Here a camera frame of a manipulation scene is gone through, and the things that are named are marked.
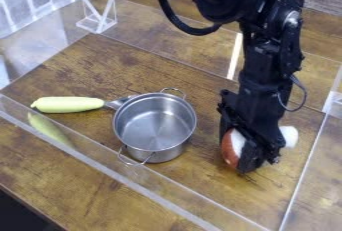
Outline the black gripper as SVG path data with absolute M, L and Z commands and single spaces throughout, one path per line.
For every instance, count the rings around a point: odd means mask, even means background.
M 279 162 L 280 150 L 293 147 L 293 127 L 280 126 L 287 111 L 289 85 L 247 86 L 238 91 L 220 91 L 218 140 L 230 128 L 245 137 L 234 141 L 240 173 L 255 171 L 261 165 Z

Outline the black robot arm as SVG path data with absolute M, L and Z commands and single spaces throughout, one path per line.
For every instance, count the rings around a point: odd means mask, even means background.
M 296 143 L 297 132 L 277 122 L 289 110 L 291 89 L 300 85 L 300 17 L 304 0 L 192 0 L 205 28 L 186 25 L 173 13 L 168 0 L 157 0 L 161 10 L 184 33 L 202 36 L 236 22 L 243 34 L 244 65 L 238 91 L 222 90 L 218 142 L 225 163 L 248 173 L 264 163 L 279 161 L 280 149 Z

